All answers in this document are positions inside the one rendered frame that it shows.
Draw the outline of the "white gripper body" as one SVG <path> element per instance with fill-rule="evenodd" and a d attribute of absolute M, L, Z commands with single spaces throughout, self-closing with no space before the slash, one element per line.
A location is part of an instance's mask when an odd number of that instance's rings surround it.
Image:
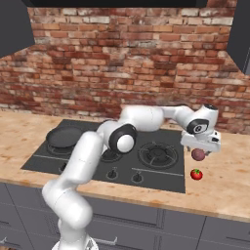
<path fill-rule="evenodd" d="M 191 135 L 183 131 L 181 144 L 191 148 L 203 149 L 205 152 L 218 152 L 221 149 L 221 133 L 214 131 L 210 135 Z"/>

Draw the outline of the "purple onion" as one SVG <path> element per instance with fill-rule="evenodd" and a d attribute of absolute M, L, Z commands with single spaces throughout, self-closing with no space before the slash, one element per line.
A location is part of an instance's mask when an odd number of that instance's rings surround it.
<path fill-rule="evenodd" d="M 195 148 L 191 152 L 191 157 L 196 161 L 202 161 L 205 158 L 205 152 L 202 149 Z"/>

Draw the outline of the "red tomato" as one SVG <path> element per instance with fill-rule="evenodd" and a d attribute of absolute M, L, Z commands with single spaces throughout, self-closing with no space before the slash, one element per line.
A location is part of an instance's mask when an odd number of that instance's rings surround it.
<path fill-rule="evenodd" d="M 190 176 L 193 180 L 199 181 L 203 177 L 203 173 L 199 169 L 193 169 L 190 172 Z"/>

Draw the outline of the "black frying pan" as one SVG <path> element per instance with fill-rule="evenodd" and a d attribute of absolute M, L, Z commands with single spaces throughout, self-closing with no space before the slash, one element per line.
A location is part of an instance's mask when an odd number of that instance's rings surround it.
<path fill-rule="evenodd" d="M 46 141 L 49 146 L 66 148 L 75 146 L 83 132 L 76 127 L 64 126 L 51 130 Z"/>

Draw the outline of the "black gas hob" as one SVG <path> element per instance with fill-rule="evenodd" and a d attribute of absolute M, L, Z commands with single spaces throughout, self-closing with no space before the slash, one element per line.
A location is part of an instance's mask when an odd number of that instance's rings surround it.
<path fill-rule="evenodd" d="M 95 122 L 63 120 L 57 127 L 71 126 L 83 133 L 95 131 L 99 125 Z M 180 144 L 181 133 L 174 130 L 140 132 L 135 147 L 127 154 L 118 154 L 106 150 L 100 159 L 93 179 L 142 188 L 154 188 L 184 193 L 185 161 L 184 147 Z M 24 170 L 61 174 L 59 167 L 67 162 L 74 146 L 59 148 L 45 142 L 22 165 Z M 117 168 L 118 178 L 109 180 L 108 171 Z M 144 180 L 134 183 L 132 176 L 140 172 Z"/>

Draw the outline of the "grey drawer front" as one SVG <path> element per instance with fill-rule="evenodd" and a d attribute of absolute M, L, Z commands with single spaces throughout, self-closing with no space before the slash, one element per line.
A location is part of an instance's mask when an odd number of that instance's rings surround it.
<path fill-rule="evenodd" d="M 109 250 L 156 250 L 158 238 L 149 230 L 138 229 L 134 226 L 93 220 L 87 227 L 92 238 L 113 240 L 118 237 L 116 245 L 98 243 L 103 249 Z"/>
<path fill-rule="evenodd" d="M 23 231 L 0 227 L 0 240 L 4 237 L 7 237 L 7 241 L 5 244 L 0 244 L 2 246 L 16 250 L 34 250 L 27 234 Z"/>
<path fill-rule="evenodd" d="M 7 190 L 17 206 L 51 212 L 40 188 L 7 184 Z"/>
<path fill-rule="evenodd" d="M 92 197 L 86 200 L 97 216 L 153 227 L 161 224 L 161 211 L 156 208 Z"/>
<path fill-rule="evenodd" d="M 204 221 L 205 217 L 201 215 L 166 210 L 163 231 L 173 235 L 197 238 Z"/>
<path fill-rule="evenodd" d="M 250 223 L 207 217 L 201 239 L 250 247 Z"/>

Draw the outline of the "dark extractor hood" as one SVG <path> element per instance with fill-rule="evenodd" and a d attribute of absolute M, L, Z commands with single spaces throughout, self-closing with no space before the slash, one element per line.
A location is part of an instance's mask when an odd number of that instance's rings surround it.
<path fill-rule="evenodd" d="M 208 0 L 21 0 L 26 7 L 204 8 Z"/>

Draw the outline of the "dark wall cupboard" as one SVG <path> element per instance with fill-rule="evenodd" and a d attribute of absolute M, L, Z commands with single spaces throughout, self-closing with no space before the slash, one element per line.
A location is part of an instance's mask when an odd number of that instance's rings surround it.
<path fill-rule="evenodd" d="M 21 0 L 0 0 L 0 59 L 34 44 L 24 3 Z"/>
<path fill-rule="evenodd" d="M 250 75 L 250 0 L 238 0 L 227 52 L 245 75 Z"/>

